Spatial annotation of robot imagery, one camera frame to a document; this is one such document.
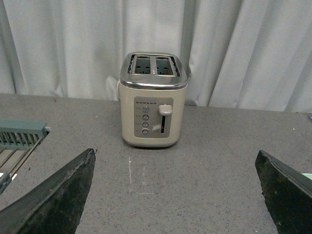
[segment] gray countertop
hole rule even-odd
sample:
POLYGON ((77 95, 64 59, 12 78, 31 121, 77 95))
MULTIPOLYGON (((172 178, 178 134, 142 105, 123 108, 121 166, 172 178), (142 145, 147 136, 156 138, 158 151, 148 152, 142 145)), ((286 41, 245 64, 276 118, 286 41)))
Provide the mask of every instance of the gray countertop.
POLYGON ((0 110, 0 118, 51 127, 0 209, 98 149, 77 234, 276 234, 254 166, 258 151, 312 173, 308 114, 185 106, 178 142, 150 150, 123 141, 118 101, 0 94, 0 110))

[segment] curtain fold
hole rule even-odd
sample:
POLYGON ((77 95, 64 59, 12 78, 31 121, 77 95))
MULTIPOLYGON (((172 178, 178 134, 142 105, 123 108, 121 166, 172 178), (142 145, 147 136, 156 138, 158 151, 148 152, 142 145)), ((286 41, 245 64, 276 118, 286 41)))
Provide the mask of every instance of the curtain fold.
POLYGON ((177 55, 186 104, 312 112, 310 0, 0 0, 0 93, 117 100, 133 51, 177 55))

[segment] green dish rack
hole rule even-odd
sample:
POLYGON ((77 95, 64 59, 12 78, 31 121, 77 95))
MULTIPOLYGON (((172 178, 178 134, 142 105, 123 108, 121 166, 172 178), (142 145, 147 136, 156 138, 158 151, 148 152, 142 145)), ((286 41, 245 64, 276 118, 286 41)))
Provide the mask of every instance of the green dish rack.
POLYGON ((3 172, 0 177, 0 194, 47 136, 45 126, 45 122, 39 121, 0 119, 0 172, 3 172))

